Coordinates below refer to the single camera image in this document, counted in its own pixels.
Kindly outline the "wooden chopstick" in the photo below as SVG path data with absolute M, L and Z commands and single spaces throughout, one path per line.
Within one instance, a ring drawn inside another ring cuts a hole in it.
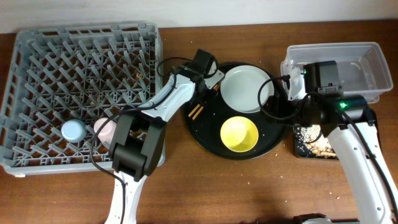
M 196 105 L 196 107 L 194 107 L 194 109 L 192 109 L 191 112 L 188 114 L 188 117 L 191 117 L 196 112 L 196 110 L 199 109 L 199 107 L 200 107 L 199 104 Z
M 215 92 L 214 96 L 218 95 L 218 90 L 220 89 L 220 85 L 216 84 L 212 89 L 211 89 L 211 93 Z M 205 105 L 206 105 L 206 101 L 204 101 L 204 103 L 200 104 L 199 109 L 196 110 L 196 112 L 190 117 L 192 120 L 196 120 L 196 118 L 198 117 L 198 115 L 203 111 Z

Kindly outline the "yellow bowl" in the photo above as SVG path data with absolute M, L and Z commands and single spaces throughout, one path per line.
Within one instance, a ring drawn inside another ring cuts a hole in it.
M 257 144 L 259 131 L 249 118 L 234 116 L 222 124 L 220 138 L 230 151 L 243 153 L 250 151 Z

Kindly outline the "pink plastic cup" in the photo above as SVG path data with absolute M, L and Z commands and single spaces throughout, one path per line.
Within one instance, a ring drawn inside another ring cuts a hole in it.
M 111 141 L 113 140 L 113 135 L 116 129 L 116 123 L 114 121 L 109 121 L 106 125 L 99 130 L 99 128 L 107 121 L 107 118 L 100 118 L 94 123 L 94 131 L 98 133 L 98 139 L 105 145 L 105 147 L 110 147 Z

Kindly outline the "light blue plastic cup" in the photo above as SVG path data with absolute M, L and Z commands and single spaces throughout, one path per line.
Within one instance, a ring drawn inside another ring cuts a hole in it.
M 62 137 L 71 143 L 78 143 L 86 137 L 85 124 L 79 119 L 66 121 L 61 127 Z

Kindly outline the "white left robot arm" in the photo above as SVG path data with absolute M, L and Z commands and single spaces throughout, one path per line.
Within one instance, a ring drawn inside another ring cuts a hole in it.
M 215 66 L 201 72 L 182 65 L 147 103 L 122 110 L 110 132 L 109 156 L 115 178 L 107 223 L 136 223 L 144 182 L 165 161 L 168 121 L 194 97 L 215 93 L 224 78 Z

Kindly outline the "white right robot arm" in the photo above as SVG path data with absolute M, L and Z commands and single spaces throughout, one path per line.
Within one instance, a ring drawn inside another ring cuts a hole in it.
M 397 223 L 397 187 L 382 155 L 377 116 L 361 95 L 308 93 L 277 123 L 318 124 L 343 166 L 360 223 Z

